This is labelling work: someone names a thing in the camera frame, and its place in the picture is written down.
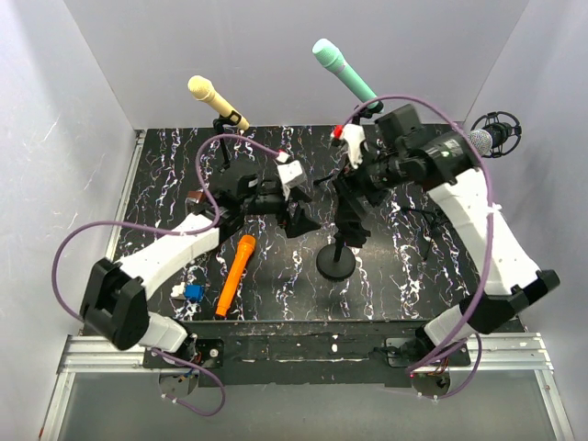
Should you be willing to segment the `round base mic stand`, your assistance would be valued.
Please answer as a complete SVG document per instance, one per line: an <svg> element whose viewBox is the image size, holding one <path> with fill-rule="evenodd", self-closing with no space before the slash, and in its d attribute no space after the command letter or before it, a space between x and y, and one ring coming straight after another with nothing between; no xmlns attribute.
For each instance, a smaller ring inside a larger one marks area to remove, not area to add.
<svg viewBox="0 0 588 441"><path fill-rule="evenodd" d="M334 236L334 242L325 245L316 255L316 268L325 279L339 282L352 276L356 268L355 255L345 245L340 233Z"/></svg>

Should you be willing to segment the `mint green microphone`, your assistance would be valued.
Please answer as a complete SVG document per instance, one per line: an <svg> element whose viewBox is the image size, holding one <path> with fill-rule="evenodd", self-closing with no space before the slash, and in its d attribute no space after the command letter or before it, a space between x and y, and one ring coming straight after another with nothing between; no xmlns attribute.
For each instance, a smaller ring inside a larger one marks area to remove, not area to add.
<svg viewBox="0 0 588 441"><path fill-rule="evenodd" d="M331 41L325 38L317 40L312 47L312 53L321 67L338 78L362 103L377 97Z"/></svg>

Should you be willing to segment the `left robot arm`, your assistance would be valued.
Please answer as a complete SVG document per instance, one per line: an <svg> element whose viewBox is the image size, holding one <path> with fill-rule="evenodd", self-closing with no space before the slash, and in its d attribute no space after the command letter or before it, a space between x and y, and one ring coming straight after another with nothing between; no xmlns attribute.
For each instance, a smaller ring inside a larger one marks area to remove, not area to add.
<svg viewBox="0 0 588 441"><path fill-rule="evenodd" d="M140 251L113 262L103 258L92 267L80 315L85 325L119 350L135 345L164 351L178 368L196 354L189 330L178 320L148 310L155 291L182 267L213 251L244 225L248 216L273 215L288 238L320 229L306 215L311 198L300 187L284 194L278 179L245 175L235 184L217 184L214 197L187 197L187 215L173 230Z"/></svg>

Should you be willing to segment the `black tripod mic stand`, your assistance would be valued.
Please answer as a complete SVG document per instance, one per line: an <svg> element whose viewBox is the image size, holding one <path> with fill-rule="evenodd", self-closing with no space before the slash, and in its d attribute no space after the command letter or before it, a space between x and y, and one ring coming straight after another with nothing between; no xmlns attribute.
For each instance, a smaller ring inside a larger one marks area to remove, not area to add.
<svg viewBox="0 0 588 441"><path fill-rule="evenodd" d="M375 103L374 107L365 107L362 110L358 109L358 106L356 106L354 108L354 115L351 118L351 122L353 124L359 125L362 119L372 119L372 117L378 113L380 113L384 108L384 105L381 101L378 101ZM336 177L338 174L338 171L335 171L329 175L326 175L325 177L322 177L320 179L314 179L312 181L312 185L314 187L319 186L322 183L325 182L329 182L333 177Z"/></svg>

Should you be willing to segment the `orange microphone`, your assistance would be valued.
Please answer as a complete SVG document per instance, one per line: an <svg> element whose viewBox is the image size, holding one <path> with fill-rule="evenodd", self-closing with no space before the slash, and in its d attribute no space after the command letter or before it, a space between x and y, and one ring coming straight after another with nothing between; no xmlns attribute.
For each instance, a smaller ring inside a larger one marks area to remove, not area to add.
<svg viewBox="0 0 588 441"><path fill-rule="evenodd" d="M232 305L233 298L240 285L243 271L249 261L249 258L254 253L256 247L256 239L254 236L246 234L238 242L235 257L232 262L229 274L226 278L222 292L220 294L215 315L226 317L229 308Z"/></svg>

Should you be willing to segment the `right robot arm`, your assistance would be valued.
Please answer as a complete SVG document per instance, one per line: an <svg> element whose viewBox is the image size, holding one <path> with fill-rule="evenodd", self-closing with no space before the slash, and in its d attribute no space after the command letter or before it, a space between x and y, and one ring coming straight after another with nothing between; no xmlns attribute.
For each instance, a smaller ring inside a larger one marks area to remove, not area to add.
<svg viewBox="0 0 588 441"><path fill-rule="evenodd" d="M364 128L354 122L331 135L346 154L334 180L338 240L362 247L370 235L362 225L362 204L376 207L388 190L415 184L449 220L480 277L474 294L421 326L406 346L432 366L447 357L450 345L475 333L491 334L555 289L560 279L527 255L493 201L478 151L480 143L493 140L491 131L433 136L412 105L377 119L376 126L387 148L381 153L369 149Z"/></svg>

